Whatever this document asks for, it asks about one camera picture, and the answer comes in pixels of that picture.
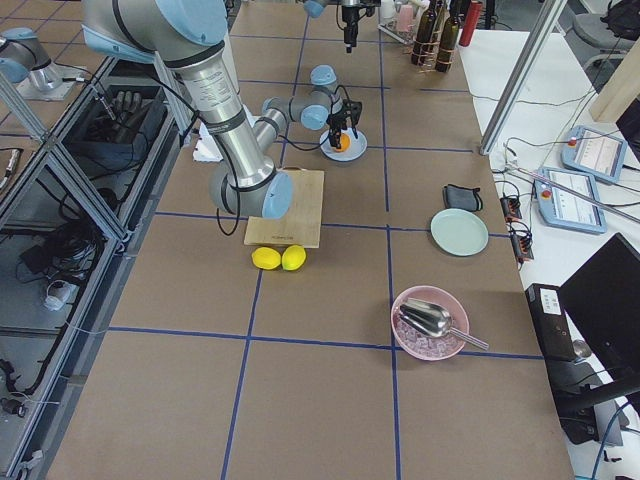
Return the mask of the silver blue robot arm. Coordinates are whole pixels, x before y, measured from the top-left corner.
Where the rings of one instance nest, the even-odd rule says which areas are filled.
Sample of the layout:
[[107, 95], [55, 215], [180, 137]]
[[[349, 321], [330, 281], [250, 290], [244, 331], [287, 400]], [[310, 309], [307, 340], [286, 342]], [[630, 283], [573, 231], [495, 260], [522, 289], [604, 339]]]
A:
[[107, 56], [151, 64], [160, 59], [186, 87], [222, 161], [210, 181], [210, 196], [233, 215], [279, 219], [289, 209], [294, 185], [267, 150], [292, 122], [323, 130], [329, 146], [355, 127], [362, 104], [338, 92], [329, 65], [315, 67], [307, 96], [271, 98], [251, 121], [234, 70], [223, 60], [228, 32], [221, 1], [86, 1], [86, 44]]
[[340, 14], [337, 25], [343, 32], [345, 50], [351, 53], [357, 46], [360, 20], [372, 17], [381, 4], [380, 0], [307, 0], [303, 8], [309, 17], [319, 18], [329, 5], [335, 5]]

